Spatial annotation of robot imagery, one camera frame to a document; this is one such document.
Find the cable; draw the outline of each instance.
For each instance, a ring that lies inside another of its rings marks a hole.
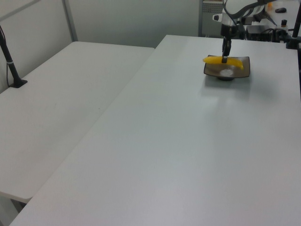
[[[2,27],[1,27],[1,25],[0,25],[0,31],[1,31],[1,35],[4,38],[5,44],[6,44],[6,37],[5,37],[4,31],[3,31]],[[9,83],[8,83],[8,64],[7,63],[6,63],[6,83],[7,83],[8,87],[10,87]]]
[[[5,34],[4,34],[3,30],[2,30],[2,27],[1,27],[1,25],[0,25],[0,31],[1,31],[1,34],[2,34],[2,36],[3,36],[3,38],[4,38],[5,44],[6,44],[6,38],[5,38]]]
[[[8,87],[10,87],[10,85],[8,83],[8,63],[6,63],[6,83],[7,83]]]
[[[226,14],[230,17],[230,19],[233,21],[234,25],[237,27],[237,23],[235,22],[235,20],[231,16],[231,14],[226,9],[227,2],[228,2],[228,0],[226,0],[226,3],[224,2],[224,0],[222,0],[222,4],[224,5],[224,10],[225,10]]]

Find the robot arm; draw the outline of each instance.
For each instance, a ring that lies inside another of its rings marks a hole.
[[[222,62],[226,63],[231,50],[231,38],[237,33],[237,21],[243,16],[261,12],[264,5],[276,0],[223,0],[222,29]]]

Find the wire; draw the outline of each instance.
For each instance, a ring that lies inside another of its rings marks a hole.
[[[4,34],[3,30],[2,30],[2,27],[1,27],[1,25],[0,25],[0,31],[1,31],[1,34],[2,34],[2,36],[3,36],[3,38],[4,38],[5,44],[6,44],[6,38],[5,38],[5,34]]]
[[[224,0],[222,0],[222,4],[224,5],[224,10],[225,10],[226,14],[230,17],[230,19],[233,21],[234,25],[237,27],[237,23],[235,22],[235,20],[231,16],[231,14],[226,9],[227,2],[228,2],[228,0],[226,0],[226,3],[224,2]]]
[[[1,35],[4,38],[4,42],[6,44],[6,37],[5,37],[4,31],[3,31],[2,27],[1,27],[1,25],[0,25],[0,31],[1,31]],[[8,87],[10,87],[9,83],[8,83],[8,63],[6,63],[6,83],[7,83]]]
[[[8,63],[6,63],[6,83],[7,83],[8,87],[10,87],[10,85],[8,83]]]
[[[266,30],[264,30],[263,32],[261,32],[260,34],[262,34],[262,33],[265,33],[265,32],[267,32],[267,31],[273,31],[274,29],[273,28],[268,28],[268,29],[266,29]]]

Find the machinery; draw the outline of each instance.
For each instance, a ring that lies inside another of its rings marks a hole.
[[[273,2],[276,0],[223,0],[223,11],[222,14],[214,15],[213,20],[221,22],[221,36],[223,36],[223,45],[222,45],[222,57],[213,59],[212,56],[209,56],[204,59],[206,65],[215,65],[215,71],[212,68],[204,69],[204,73],[216,76],[222,80],[232,80],[234,78],[243,78],[248,77],[250,72],[243,70],[250,70],[249,60],[242,57],[231,57],[231,61],[228,62],[228,56],[231,50],[231,39],[237,35],[238,32],[238,23],[242,17],[258,14],[264,8],[264,5]],[[219,64],[220,70],[216,72],[216,64]],[[234,72],[231,74],[229,67],[226,65],[234,65],[237,67]]]

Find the black cable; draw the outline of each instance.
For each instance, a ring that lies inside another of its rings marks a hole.
[[[239,33],[239,29],[238,29],[238,25],[237,23],[235,22],[235,20],[233,19],[233,17],[231,16],[231,14],[227,11],[226,9],[226,4],[227,4],[228,0],[226,0],[226,3],[224,2],[224,0],[222,0],[222,4],[224,5],[224,10],[226,12],[226,14],[230,17],[230,19],[232,20],[233,24],[235,25],[236,27],[236,33],[235,34],[232,34],[232,38],[237,36],[237,34]]]
[[[0,25],[0,31],[1,31],[1,35],[4,38],[5,44],[6,44],[6,37],[5,37],[4,31],[2,30],[1,25]],[[6,62],[6,83],[7,83],[8,87],[10,87],[10,85],[8,83],[8,63],[7,62]]]
[[[265,33],[267,31],[274,31],[274,29],[273,28],[268,28],[268,29],[264,30],[263,32],[261,32],[260,34]]]
[[[10,87],[10,85],[8,83],[8,63],[6,63],[6,83],[7,83],[8,87]]]
[[[235,20],[231,16],[231,14],[226,10],[227,2],[228,2],[228,0],[226,0],[226,3],[224,2],[224,0],[222,0],[222,4],[224,5],[224,10],[225,10],[226,14],[230,17],[230,19],[233,21],[234,25],[237,27],[237,23],[235,22]]]
[[[2,27],[1,27],[1,25],[0,25],[0,31],[1,31],[1,34],[2,34],[2,36],[3,36],[3,38],[4,38],[5,44],[6,44],[6,38],[5,38],[5,34],[4,34],[4,31],[2,30]]]

